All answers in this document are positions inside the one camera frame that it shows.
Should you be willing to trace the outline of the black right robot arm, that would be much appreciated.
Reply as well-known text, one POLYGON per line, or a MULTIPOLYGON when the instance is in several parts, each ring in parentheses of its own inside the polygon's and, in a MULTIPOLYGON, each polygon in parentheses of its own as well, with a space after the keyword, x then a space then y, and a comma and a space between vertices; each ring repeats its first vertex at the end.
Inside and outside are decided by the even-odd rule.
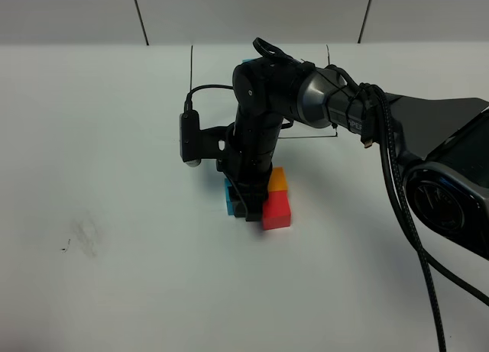
POLYGON ((387 148, 393 178, 430 230, 481 257, 488 255, 488 103, 428 100, 357 84, 343 69, 290 57, 238 65, 238 101, 220 170, 237 183, 267 175, 284 120, 340 126, 366 147, 387 148))

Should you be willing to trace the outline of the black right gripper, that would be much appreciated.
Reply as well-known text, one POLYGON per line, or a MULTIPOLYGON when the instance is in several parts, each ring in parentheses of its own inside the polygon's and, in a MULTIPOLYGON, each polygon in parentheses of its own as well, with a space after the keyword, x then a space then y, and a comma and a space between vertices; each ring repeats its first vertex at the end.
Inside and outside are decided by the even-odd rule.
POLYGON ((236 205, 236 218, 261 221, 263 206, 268 199, 272 156, 283 122, 282 115, 259 115, 245 118, 239 115, 227 126, 217 126, 216 137, 225 142, 216 169, 240 185, 241 200, 236 205))

